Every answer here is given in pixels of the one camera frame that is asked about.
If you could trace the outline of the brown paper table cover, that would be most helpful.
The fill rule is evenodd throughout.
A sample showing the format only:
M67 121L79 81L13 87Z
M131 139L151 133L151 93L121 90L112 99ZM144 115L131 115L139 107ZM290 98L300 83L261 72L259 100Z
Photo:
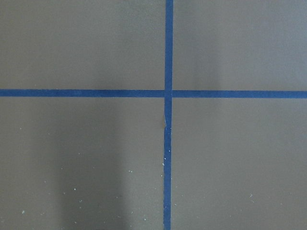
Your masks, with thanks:
M0 3L3 230L304 230L307 3Z

